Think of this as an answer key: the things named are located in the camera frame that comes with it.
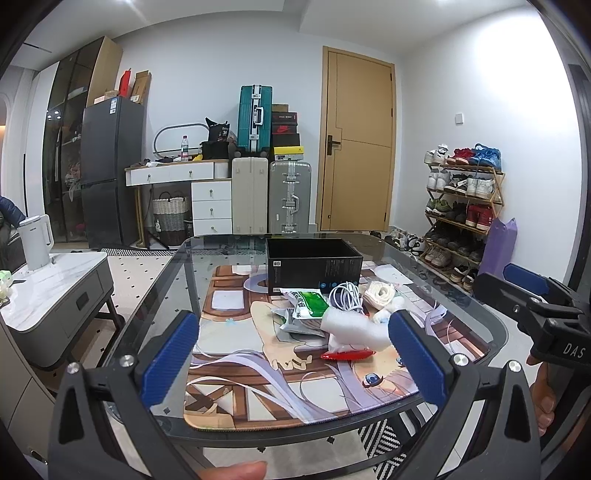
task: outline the white desk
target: white desk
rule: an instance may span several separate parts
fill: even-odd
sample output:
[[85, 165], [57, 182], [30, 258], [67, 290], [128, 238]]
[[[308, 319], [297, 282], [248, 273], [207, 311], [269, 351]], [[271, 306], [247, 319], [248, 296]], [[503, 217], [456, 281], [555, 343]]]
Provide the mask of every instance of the white desk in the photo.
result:
[[142, 185], [175, 181], [192, 182], [193, 233], [195, 235], [232, 233], [232, 179], [215, 178], [216, 164], [229, 162], [229, 160], [198, 160], [167, 163], [157, 167], [126, 168], [125, 184], [128, 187], [136, 187], [135, 213], [139, 232], [138, 246], [147, 246], [142, 212]]

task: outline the white cable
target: white cable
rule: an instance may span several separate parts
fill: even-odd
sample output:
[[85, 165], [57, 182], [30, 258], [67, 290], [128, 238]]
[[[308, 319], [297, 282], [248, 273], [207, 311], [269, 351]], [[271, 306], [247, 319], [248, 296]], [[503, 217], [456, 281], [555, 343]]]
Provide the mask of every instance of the white cable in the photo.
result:
[[351, 282], [345, 282], [333, 288], [329, 294], [329, 304], [346, 312], [363, 313], [359, 288]]

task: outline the wooden shoe rack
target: wooden shoe rack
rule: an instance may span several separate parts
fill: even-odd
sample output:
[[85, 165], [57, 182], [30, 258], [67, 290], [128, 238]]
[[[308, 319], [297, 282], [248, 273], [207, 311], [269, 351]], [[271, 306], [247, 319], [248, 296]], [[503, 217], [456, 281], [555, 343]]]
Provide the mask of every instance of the wooden shoe rack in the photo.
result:
[[[456, 193], [441, 192], [439, 190], [434, 190], [434, 189], [429, 189], [429, 188], [427, 189], [427, 192], [429, 193], [429, 196], [433, 200], [441, 200], [445, 196], [455, 197], [460, 200], [466, 199], [468, 204], [479, 203], [482, 205], [490, 205], [492, 208], [492, 211], [493, 211], [494, 218], [497, 218], [501, 214], [501, 210], [505, 206], [505, 201], [503, 199], [503, 192], [502, 192], [502, 183], [505, 180], [504, 173], [496, 171], [493, 167], [481, 167], [481, 166], [474, 166], [474, 165], [427, 164], [427, 166], [429, 167], [431, 172], [440, 171], [442, 169], [445, 169], [450, 172], [458, 172], [458, 173], [462, 172], [462, 173], [465, 173], [466, 175], [472, 174], [474, 176], [476, 176], [478, 173], [490, 174], [495, 181], [495, 192], [490, 199], [483, 199], [480, 197], [468, 196], [468, 195], [460, 195], [460, 194], [456, 194]], [[467, 230], [469, 232], [475, 233], [477, 235], [486, 236], [488, 234], [488, 232], [480, 230], [476, 227], [466, 225], [465, 223], [455, 222], [453, 220], [447, 219], [445, 217], [440, 217], [440, 216], [435, 215], [433, 213], [425, 212], [425, 216], [429, 220], [429, 223], [431, 223], [431, 226], [435, 226], [435, 224], [438, 221], [440, 221], [440, 222], [444, 222], [444, 223], [448, 223], [450, 225], [453, 225], [459, 229], [463, 229], [463, 230]], [[461, 286], [461, 284], [453, 283], [451, 281], [450, 277], [453, 272], [453, 267], [444, 267], [442, 270], [440, 270], [440, 269], [436, 268], [435, 266], [431, 265], [430, 263], [425, 262], [424, 258], [433, 248], [439, 248], [441, 250], [449, 251], [455, 257], [461, 258], [463, 261], [467, 262], [470, 265], [470, 267], [478, 268], [478, 265], [480, 265], [480, 262], [474, 261], [471, 258], [468, 258], [465, 255], [462, 255], [455, 250], [451, 250], [449, 248], [442, 247], [441, 245], [438, 245], [437, 243], [432, 242], [427, 238], [424, 240], [425, 240], [425, 244], [426, 244], [427, 248], [425, 249], [425, 252], [421, 255], [421, 257], [419, 257], [419, 260], [426, 267], [428, 267], [430, 270], [432, 270], [434, 273], [436, 273], [437, 275], [439, 275], [442, 278], [445, 278], [447, 281], [449, 281], [449, 283], [451, 283], [455, 287], [459, 288], [460, 290], [462, 290], [466, 294], [470, 295], [470, 293], [467, 292]]]

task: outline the suitcase handle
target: suitcase handle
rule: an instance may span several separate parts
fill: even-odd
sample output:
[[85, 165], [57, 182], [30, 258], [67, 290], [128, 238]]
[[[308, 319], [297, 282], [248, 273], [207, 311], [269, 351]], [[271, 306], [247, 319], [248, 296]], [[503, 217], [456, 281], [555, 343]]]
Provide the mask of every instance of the suitcase handle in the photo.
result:
[[255, 118], [257, 120], [254, 120], [254, 125], [262, 125], [262, 120], [265, 116], [265, 109], [261, 106], [256, 106], [254, 107], [254, 111], [252, 113], [252, 119], [254, 120]]
[[292, 213], [297, 213], [300, 210], [300, 198], [295, 195], [292, 195], [291, 198], [295, 200], [295, 208]]

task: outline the blue sneaker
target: blue sneaker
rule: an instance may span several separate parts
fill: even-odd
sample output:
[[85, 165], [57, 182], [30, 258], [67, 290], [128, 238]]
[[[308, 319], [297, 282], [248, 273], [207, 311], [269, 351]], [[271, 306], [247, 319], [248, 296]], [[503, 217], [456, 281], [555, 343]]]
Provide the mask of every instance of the blue sneaker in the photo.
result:
[[469, 160], [470, 165], [493, 167], [496, 171], [502, 171], [500, 150], [477, 143], [474, 152], [474, 156]]

